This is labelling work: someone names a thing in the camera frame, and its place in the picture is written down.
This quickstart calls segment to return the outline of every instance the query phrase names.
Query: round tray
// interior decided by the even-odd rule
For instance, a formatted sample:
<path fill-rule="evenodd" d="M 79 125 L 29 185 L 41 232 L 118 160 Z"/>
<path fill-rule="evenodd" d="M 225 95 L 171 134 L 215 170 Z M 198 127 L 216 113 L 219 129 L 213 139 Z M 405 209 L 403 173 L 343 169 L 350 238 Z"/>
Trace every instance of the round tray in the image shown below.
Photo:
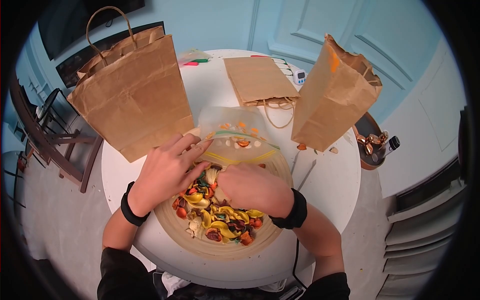
<path fill-rule="evenodd" d="M 200 134 L 200 128 L 194 128 L 188 133 L 193 135 Z M 279 154 L 265 162 L 266 169 L 270 173 L 285 180 L 290 187 L 293 187 L 293 180 L 290 174 L 288 163 Z M 255 255 L 266 246 L 270 245 L 280 234 L 282 229 L 275 226 L 270 218 L 265 215 L 262 217 L 263 225 L 259 229 L 254 229 L 255 240 L 248 246 L 229 242 L 215 242 L 209 240 L 204 234 L 200 238 L 192 238 L 185 229 L 188 228 L 188 220 L 177 217 L 175 210 L 172 209 L 172 203 L 175 199 L 164 201 L 154 209 L 155 215 L 165 232 L 182 248 L 204 258 L 216 260 L 236 260 Z"/>
<path fill-rule="evenodd" d="M 366 112 L 360 118 L 360 120 L 358 120 L 357 123 L 355 123 L 355 126 L 353 126 L 353 131 L 355 133 L 355 137 L 358 134 L 361 134 L 361 135 L 367 137 L 371 133 L 373 133 L 377 136 L 382 133 L 382 130 L 380 129 L 380 126 L 378 126 L 377 122 L 375 122 L 373 117 L 368 112 Z M 365 153 L 365 146 L 358 143 L 358 142 L 357 142 L 357 145 L 359 147 L 360 166 L 361 166 L 362 169 L 375 170 L 376 168 L 378 168 L 379 166 L 381 166 L 384 163 L 385 158 L 383 158 L 380 161 L 374 162 L 373 159 L 372 159 L 372 156 L 367 155 Z M 378 149 L 380 149 L 380 147 L 381 147 L 381 145 L 375 145 L 375 144 L 372 144 L 372 146 L 373 146 L 373 152 L 374 153 L 377 153 Z"/>

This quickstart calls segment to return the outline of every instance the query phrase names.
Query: black wrist strap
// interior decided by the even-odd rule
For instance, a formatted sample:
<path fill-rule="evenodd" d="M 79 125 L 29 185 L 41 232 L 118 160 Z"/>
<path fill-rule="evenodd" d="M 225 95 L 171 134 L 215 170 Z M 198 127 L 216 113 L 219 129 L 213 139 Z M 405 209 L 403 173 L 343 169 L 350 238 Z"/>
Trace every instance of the black wrist strap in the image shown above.
<path fill-rule="evenodd" d="M 127 219 L 127 221 L 134 224 L 135 226 L 140 227 L 147 220 L 150 212 L 145 216 L 136 216 L 130 209 L 130 206 L 128 205 L 128 193 L 130 193 L 130 189 L 132 188 L 134 183 L 135 182 L 132 181 L 128 184 L 127 191 L 125 192 L 125 194 L 123 194 L 123 197 L 121 198 L 120 208 L 123 216 L 125 217 L 125 219 Z"/>
<path fill-rule="evenodd" d="M 269 216 L 272 219 L 272 223 L 279 228 L 293 229 L 300 228 L 303 221 L 307 218 L 307 200 L 303 195 L 295 190 L 293 191 L 293 207 L 290 214 L 286 218 L 275 218 Z"/>

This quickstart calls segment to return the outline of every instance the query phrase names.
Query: black bottle cap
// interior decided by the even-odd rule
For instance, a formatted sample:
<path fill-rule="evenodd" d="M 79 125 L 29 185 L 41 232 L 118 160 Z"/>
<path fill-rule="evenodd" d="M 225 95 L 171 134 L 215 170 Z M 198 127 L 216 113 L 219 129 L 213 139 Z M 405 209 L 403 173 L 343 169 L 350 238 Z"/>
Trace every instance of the black bottle cap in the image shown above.
<path fill-rule="evenodd" d="M 395 150 L 398 147 L 400 147 L 400 140 L 398 139 L 398 137 L 396 135 L 392 136 L 392 138 L 388 142 L 389 142 L 392 150 Z"/>

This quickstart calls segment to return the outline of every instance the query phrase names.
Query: gray floor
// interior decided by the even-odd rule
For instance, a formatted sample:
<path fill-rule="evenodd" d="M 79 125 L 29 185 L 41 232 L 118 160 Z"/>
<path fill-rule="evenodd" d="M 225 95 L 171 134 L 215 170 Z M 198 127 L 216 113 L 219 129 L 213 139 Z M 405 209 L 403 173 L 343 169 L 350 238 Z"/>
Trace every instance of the gray floor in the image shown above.
<path fill-rule="evenodd" d="M 73 157 L 83 157 L 87 147 L 79 147 Z M 30 160 L 18 191 L 26 209 L 21 223 L 28 248 L 34 258 L 48 258 L 66 281 L 84 299 L 96 299 L 100 281 L 100 255 L 103 228 L 111 213 L 103 192 L 101 151 L 92 169 L 87 192 L 58 177 L 58 167 L 43 168 Z M 342 233 L 343 255 L 350 299 L 374 299 L 386 276 L 385 236 L 390 230 L 386 215 L 392 199 L 381 199 L 376 171 L 361 173 L 357 205 Z M 141 254 L 145 265 L 149 262 Z"/>

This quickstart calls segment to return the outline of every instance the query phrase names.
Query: brown paper bag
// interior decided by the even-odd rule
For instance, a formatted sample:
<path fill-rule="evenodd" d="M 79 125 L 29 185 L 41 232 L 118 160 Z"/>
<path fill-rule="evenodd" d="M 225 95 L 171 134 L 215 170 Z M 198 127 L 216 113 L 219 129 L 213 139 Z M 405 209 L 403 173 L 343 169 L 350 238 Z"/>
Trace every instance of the brown paper bag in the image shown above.
<path fill-rule="evenodd" d="M 131 36 L 103 54 L 87 34 L 98 55 L 82 68 L 84 74 L 67 98 L 98 134 L 133 162 L 194 125 L 172 36 L 164 36 L 161 26 L 133 35 L 128 20 L 127 25 Z"/>
<path fill-rule="evenodd" d="M 240 106 L 266 106 L 290 109 L 300 97 L 292 83 L 269 57 L 238 57 L 223 59 Z"/>
<path fill-rule="evenodd" d="M 344 51 L 331 35 L 295 106 L 291 139 L 325 151 L 352 127 L 375 103 L 382 82 L 361 54 Z"/>

